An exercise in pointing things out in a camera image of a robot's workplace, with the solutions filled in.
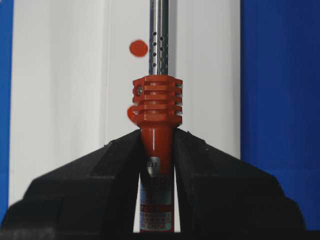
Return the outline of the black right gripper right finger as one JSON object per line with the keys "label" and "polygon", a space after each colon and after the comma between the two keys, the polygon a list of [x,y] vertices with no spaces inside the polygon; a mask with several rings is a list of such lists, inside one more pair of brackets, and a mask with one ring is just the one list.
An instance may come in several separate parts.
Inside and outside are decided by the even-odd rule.
{"label": "black right gripper right finger", "polygon": [[292,235],[306,225],[278,180],[189,132],[173,141],[181,232],[213,239],[224,233]]}

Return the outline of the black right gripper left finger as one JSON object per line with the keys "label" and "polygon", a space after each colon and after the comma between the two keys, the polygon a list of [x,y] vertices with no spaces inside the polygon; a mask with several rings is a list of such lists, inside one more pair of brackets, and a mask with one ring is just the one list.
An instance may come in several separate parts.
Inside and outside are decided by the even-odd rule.
{"label": "black right gripper left finger", "polygon": [[117,240],[131,235],[142,144],[133,131],[34,179],[6,212],[3,240]]}

